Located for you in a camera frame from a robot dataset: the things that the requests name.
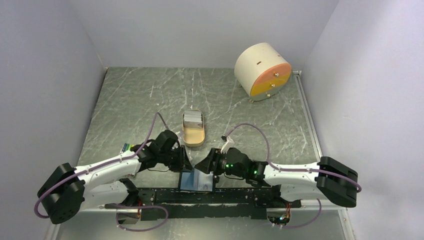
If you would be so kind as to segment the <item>black leather card holder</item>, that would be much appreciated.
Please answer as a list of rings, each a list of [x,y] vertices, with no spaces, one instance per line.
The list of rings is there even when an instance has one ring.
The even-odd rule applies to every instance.
[[[215,191],[215,177],[213,173],[203,173],[198,169],[191,172],[181,172],[178,189],[186,192],[209,193]]]

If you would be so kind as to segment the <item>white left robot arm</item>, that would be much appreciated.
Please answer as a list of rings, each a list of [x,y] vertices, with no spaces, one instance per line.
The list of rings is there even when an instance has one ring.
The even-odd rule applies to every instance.
[[[83,166],[59,165],[37,192],[34,212],[62,224],[79,211],[102,205],[141,207],[139,189],[128,178],[162,164],[174,173],[191,172],[185,146],[178,136],[162,131],[143,144],[126,143],[119,155]]]

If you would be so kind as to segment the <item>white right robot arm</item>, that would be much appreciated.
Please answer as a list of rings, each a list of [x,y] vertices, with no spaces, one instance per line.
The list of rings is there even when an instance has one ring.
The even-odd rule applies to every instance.
[[[239,177],[255,188],[277,186],[269,197],[275,207],[298,200],[320,199],[354,208],[360,190],[358,173],[329,156],[309,164],[285,165],[252,160],[234,147],[226,153],[212,148],[194,167],[205,174]]]

